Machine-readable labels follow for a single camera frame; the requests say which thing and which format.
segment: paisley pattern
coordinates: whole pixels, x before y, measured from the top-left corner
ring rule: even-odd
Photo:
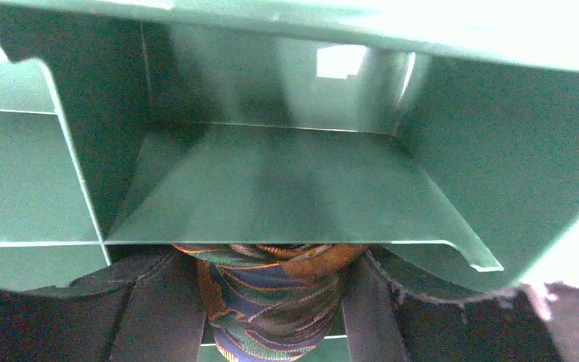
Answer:
[[[365,244],[177,244],[197,258],[216,347],[229,361],[291,361],[329,332]]]

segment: cloth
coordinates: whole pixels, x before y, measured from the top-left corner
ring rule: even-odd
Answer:
[[[0,362],[197,362],[196,279],[194,259],[165,247],[65,288],[0,289]]]
[[[399,273],[383,268],[385,257],[397,256],[376,259],[374,251],[380,250],[367,250],[351,265],[354,277],[343,300],[352,362],[562,361],[522,288],[461,299],[415,293],[394,278]],[[570,328],[564,334],[577,333]]]
[[[365,244],[178,244],[197,258],[216,347],[230,362],[291,361],[332,326]]]

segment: green panel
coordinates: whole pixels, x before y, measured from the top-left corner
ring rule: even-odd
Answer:
[[[93,241],[55,115],[0,112],[0,241]]]
[[[0,5],[0,45],[52,73],[78,165],[106,233],[129,186],[149,90],[138,22]]]
[[[111,239],[449,241],[475,268],[500,267],[394,138],[368,133],[228,125],[155,131]],[[438,263],[422,267],[434,272]]]
[[[402,136],[505,266],[471,283],[506,287],[579,217],[579,74],[440,59],[426,87]]]
[[[416,255],[411,251],[408,253],[408,250],[418,248],[436,248],[436,252],[449,261],[442,263],[443,268],[462,268],[464,265],[464,263],[461,262],[461,256],[459,256],[455,250],[442,245],[407,245],[406,247],[403,247],[402,245],[374,244],[369,247],[375,260],[389,274],[390,278],[402,285],[403,288],[412,294],[432,296],[445,300],[465,299],[481,294],[481,292],[467,289],[445,279],[438,278],[437,276],[420,269],[409,260],[405,260],[390,251],[400,251],[410,259],[414,259]],[[479,274],[471,268],[467,269],[474,274]],[[442,272],[444,275],[452,275],[451,270],[442,270]]]
[[[0,110],[54,113],[40,62],[0,63]]]
[[[100,245],[1,247],[0,288],[64,287],[70,281],[106,266]]]
[[[393,133],[427,62],[423,55],[231,29],[143,29],[153,105],[168,122]]]
[[[309,351],[300,362],[349,362],[347,338],[324,339],[316,348]],[[198,362],[223,362],[226,359],[215,345],[202,346]]]
[[[579,70],[579,6],[466,0],[0,0],[40,8],[195,23],[427,54]]]

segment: rolled fabric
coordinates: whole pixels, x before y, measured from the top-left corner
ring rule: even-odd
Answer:
[[[230,362],[297,360],[332,326],[366,244],[177,244],[197,258],[216,347]]]

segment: plastic compartment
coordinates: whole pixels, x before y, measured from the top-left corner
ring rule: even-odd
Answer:
[[[0,5],[5,53],[51,71],[107,244],[396,242],[433,274],[490,290],[579,214],[579,74],[373,39],[360,68],[320,76],[319,51],[345,44],[176,14]],[[293,29],[279,33],[305,34]],[[403,243],[451,244],[505,271]]]
[[[0,111],[54,114],[54,104],[37,60],[0,62]]]
[[[65,287],[106,265],[99,245],[0,247],[0,288]]]
[[[0,242],[98,240],[57,116],[0,112]]]

